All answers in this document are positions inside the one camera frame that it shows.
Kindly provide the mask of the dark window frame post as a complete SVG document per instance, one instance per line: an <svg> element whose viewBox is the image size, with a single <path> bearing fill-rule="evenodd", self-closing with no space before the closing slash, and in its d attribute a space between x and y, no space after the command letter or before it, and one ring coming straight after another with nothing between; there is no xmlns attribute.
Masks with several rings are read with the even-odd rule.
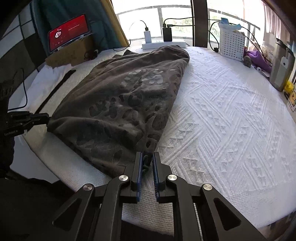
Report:
<svg viewBox="0 0 296 241"><path fill-rule="evenodd" d="M208 46L208 7L206 0L192 0L193 46Z"/></svg>

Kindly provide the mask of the teal yellow curtain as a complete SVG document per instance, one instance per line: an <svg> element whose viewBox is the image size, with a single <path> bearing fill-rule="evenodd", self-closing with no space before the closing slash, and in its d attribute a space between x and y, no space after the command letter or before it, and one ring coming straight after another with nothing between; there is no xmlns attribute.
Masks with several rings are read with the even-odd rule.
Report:
<svg viewBox="0 0 296 241"><path fill-rule="evenodd" d="M82 14L86 15L90 32L99 50L123 48L130 43L111 1L32 1L32 9L47 55L50 54L48 33Z"/></svg>

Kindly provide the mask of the black charger adapter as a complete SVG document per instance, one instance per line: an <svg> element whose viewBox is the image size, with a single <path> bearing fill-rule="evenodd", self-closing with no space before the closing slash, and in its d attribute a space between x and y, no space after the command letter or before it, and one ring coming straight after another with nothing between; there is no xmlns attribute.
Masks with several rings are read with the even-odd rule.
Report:
<svg viewBox="0 0 296 241"><path fill-rule="evenodd" d="M164 42L172 41L171 27L163 27L163 41Z"/></svg>

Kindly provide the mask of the white charger adapter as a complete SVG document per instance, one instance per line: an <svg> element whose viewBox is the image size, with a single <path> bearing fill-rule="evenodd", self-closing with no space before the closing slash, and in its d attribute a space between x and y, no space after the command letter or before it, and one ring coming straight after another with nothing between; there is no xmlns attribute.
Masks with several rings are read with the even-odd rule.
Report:
<svg viewBox="0 0 296 241"><path fill-rule="evenodd" d="M144 39L145 39L146 44L149 44L149 43L152 42L151 32L150 31L144 31Z"/></svg>

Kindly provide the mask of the red screen tablet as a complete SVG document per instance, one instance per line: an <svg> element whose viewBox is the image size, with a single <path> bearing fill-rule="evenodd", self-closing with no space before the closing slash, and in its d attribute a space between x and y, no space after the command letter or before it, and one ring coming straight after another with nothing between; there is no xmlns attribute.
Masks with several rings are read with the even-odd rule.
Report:
<svg viewBox="0 0 296 241"><path fill-rule="evenodd" d="M90 32L91 30L85 14L72 18L48 32L49 52L53 53L58 48Z"/></svg>

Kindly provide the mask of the white power strip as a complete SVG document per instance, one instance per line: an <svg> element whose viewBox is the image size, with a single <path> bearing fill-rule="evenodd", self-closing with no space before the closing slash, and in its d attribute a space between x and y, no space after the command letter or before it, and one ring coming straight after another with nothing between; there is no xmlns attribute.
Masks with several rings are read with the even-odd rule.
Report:
<svg viewBox="0 0 296 241"><path fill-rule="evenodd" d="M170 42L164 42L164 41L160 41L160 40L152 40L151 43L142 44L142 49L143 50L158 49L163 46L171 46L171 45L177 45L181 48L185 48L187 46L187 44L184 40L170 41Z"/></svg>

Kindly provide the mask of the white textured bedspread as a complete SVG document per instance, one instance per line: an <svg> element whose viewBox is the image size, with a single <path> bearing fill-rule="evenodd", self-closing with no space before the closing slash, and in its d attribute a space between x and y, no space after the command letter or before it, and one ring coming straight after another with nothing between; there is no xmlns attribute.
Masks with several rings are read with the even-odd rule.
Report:
<svg viewBox="0 0 296 241"><path fill-rule="evenodd" d="M180 89L157 146L161 162L188 183L210 183L268 240L276 240L295 218L295 122L285 97L254 68L205 48L190 56ZM94 66L123 51L103 51L77 70L45 105L52 115L62 99ZM77 191L109 177L69 149L46 126L24 139L39 159ZM128 223L173 235L171 204L158 204L152 168L139 204L124 204Z"/></svg>

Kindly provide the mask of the brown cardboard box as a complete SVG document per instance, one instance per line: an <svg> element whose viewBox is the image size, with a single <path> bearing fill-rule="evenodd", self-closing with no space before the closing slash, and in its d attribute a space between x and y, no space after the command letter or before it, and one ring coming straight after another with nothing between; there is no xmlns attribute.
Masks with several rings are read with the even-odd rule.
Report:
<svg viewBox="0 0 296 241"><path fill-rule="evenodd" d="M79 65L85 61L96 58L98 54L97 47L92 35L75 40L69 45L52 53L45 59L48 66L55 68L71 64Z"/></svg>

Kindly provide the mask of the white perforated basket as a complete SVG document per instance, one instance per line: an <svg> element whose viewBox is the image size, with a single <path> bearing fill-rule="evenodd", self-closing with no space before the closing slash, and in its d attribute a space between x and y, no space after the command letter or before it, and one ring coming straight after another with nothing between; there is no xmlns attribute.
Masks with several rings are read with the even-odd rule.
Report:
<svg viewBox="0 0 296 241"><path fill-rule="evenodd" d="M240 32L241 25L218 23L220 28L220 55L237 61L243 60L245 34Z"/></svg>

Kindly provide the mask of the grey thermos bottle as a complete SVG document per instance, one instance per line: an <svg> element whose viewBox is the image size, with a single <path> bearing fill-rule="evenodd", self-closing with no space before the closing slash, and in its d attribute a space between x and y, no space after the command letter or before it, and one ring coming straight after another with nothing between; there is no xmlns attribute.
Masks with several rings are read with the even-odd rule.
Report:
<svg viewBox="0 0 296 241"><path fill-rule="evenodd" d="M293 51L282 40L276 38L269 82L279 92L284 90L294 63L295 56Z"/></svg>

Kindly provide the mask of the dark grey leopard garment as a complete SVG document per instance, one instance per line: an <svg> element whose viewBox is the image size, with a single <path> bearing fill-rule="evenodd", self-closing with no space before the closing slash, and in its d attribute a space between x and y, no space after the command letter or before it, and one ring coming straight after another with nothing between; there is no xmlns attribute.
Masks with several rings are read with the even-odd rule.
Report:
<svg viewBox="0 0 296 241"><path fill-rule="evenodd" d="M48 132L100 172L121 175L137 152L156 149L189 60L173 45L99 63L61 101Z"/></svg>

